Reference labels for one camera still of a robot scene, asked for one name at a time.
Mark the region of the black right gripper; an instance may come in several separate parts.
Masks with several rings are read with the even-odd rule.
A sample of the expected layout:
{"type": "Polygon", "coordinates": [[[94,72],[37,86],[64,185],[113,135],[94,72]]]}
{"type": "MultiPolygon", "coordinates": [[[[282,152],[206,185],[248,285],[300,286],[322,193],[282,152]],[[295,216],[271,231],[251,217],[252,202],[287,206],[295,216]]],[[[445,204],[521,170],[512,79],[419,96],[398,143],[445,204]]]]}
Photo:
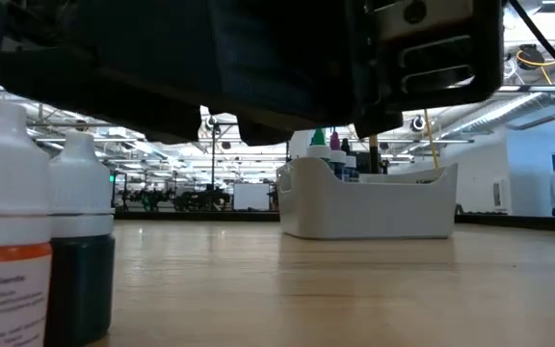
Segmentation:
{"type": "Polygon", "coordinates": [[[210,0],[226,110],[250,146],[476,103],[500,86],[504,0],[210,0]]]}

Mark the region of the large purple-tip food coloring bottle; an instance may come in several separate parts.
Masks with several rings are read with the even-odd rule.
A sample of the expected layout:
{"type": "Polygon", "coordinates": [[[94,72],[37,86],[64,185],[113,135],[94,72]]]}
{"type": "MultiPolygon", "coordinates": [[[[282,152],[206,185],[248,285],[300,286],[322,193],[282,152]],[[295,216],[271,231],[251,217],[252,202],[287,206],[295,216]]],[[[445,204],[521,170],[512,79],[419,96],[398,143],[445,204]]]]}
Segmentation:
{"type": "Polygon", "coordinates": [[[344,179],[347,154],[341,149],[341,143],[336,131],[330,136],[330,164],[337,179],[344,179]]]}

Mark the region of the large black-tip food coloring bottle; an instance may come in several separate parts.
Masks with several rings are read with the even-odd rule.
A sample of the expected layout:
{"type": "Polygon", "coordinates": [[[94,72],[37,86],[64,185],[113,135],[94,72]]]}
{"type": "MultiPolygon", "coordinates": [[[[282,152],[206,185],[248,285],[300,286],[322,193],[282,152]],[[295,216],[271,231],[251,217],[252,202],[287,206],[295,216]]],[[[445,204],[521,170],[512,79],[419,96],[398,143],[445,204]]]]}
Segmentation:
{"type": "Polygon", "coordinates": [[[344,180],[349,182],[357,182],[358,181],[357,159],[352,154],[348,139],[342,140],[340,149],[346,153],[346,160],[344,165],[344,180]]]}

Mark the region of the small dark green dropper bottle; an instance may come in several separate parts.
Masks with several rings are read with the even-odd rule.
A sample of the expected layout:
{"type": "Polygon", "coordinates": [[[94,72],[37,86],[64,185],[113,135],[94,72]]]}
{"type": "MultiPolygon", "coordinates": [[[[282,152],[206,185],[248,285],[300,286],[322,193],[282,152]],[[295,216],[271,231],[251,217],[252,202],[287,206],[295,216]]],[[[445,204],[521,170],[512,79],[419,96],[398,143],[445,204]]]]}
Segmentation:
{"type": "Polygon", "coordinates": [[[50,160],[52,270],[44,347],[84,347],[111,325],[115,237],[110,171],[93,136],[66,134],[50,160]]]}

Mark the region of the orange-label dropper bottle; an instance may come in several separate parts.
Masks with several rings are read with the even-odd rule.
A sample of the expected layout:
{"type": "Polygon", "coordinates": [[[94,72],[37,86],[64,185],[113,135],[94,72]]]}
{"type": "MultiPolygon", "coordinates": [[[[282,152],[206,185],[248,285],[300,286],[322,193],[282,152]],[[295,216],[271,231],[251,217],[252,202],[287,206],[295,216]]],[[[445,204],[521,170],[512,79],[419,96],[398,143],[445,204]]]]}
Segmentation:
{"type": "Polygon", "coordinates": [[[43,347],[52,249],[49,156],[0,101],[0,347],[43,347]]]}

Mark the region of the grey plastic bin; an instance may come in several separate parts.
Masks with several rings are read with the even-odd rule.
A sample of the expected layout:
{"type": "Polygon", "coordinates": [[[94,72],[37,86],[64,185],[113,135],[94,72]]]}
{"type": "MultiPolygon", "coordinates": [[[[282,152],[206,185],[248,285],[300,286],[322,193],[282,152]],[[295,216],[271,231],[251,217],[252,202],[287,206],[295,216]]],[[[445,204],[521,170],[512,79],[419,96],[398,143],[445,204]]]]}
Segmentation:
{"type": "Polygon", "coordinates": [[[277,170],[284,233],[317,240],[446,239],[453,231],[458,165],[340,180],[318,158],[277,170]]]}

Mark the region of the white board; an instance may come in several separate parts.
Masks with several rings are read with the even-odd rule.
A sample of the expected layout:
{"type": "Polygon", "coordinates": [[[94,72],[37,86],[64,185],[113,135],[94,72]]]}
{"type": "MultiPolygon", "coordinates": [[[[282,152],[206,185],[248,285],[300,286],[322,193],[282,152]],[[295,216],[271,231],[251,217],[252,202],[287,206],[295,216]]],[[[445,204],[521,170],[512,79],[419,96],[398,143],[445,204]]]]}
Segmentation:
{"type": "Polygon", "coordinates": [[[270,209],[269,193],[269,184],[235,183],[233,209],[267,211],[270,209]]]}

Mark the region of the dark background robot station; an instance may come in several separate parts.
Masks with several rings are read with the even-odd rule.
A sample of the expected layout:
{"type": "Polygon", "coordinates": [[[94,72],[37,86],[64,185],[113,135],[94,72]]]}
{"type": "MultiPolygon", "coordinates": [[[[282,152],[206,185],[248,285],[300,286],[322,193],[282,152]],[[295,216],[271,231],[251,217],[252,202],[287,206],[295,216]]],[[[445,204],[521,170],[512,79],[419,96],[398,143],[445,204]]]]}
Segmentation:
{"type": "Polygon", "coordinates": [[[231,195],[221,189],[176,187],[167,190],[117,190],[117,212],[196,212],[229,209],[231,195]]]}

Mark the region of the ceiling light strip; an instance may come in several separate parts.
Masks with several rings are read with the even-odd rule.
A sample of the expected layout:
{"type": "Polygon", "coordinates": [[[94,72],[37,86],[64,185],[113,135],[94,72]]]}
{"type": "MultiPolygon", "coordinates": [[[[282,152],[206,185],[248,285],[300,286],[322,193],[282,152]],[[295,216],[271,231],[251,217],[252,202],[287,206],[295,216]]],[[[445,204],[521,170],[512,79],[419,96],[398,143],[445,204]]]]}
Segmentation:
{"type": "Polygon", "coordinates": [[[514,85],[502,86],[499,93],[555,93],[555,85],[514,85]]]}

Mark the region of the black background gantry frame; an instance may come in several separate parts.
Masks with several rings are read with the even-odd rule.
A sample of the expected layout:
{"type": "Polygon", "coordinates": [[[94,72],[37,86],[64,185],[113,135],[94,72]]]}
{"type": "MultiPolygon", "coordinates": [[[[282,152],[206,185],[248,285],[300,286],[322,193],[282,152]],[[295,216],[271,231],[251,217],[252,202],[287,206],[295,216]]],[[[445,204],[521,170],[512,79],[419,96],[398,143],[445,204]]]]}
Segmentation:
{"type": "Polygon", "coordinates": [[[216,120],[222,133],[210,137],[210,188],[231,195],[235,183],[269,184],[276,181],[276,169],[290,160],[289,142],[267,146],[249,146],[241,138],[236,121],[216,120]]]}

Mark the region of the silver ventilation duct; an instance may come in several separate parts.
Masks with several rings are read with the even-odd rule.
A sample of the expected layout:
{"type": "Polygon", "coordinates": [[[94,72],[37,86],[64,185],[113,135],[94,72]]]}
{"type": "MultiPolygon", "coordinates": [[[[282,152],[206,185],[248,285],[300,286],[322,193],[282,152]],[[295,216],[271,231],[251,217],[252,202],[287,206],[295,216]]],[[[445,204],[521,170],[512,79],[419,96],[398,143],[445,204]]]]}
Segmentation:
{"type": "MultiPolygon", "coordinates": [[[[530,85],[555,85],[555,75],[551,74],[551,83],[547,80],[530,85]]],[[[435,138],[441,141],[453,141],[465,138],[466,133],[482,132],[514,120],[527,112],[545,108],[555,97],[555,93],[499,93],[481,105],[463,108],[455,121],[438,129],[435,138]]]]}

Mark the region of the black aluminium table frame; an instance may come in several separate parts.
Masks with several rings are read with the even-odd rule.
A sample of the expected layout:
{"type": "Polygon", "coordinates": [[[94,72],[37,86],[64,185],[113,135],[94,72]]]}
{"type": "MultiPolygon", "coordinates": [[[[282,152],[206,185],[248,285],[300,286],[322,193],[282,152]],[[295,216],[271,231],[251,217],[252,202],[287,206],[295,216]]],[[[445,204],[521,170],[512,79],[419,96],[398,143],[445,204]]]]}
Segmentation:
{"type": "MultiPolygon", "coordinates": [[[[116,212],[125,221],[278,222],[277,212],[116,212]]],[[[456,224],[515,227],[555,231],[555,217],[523,217],[498,214],[460,214],[456,224]]]]}

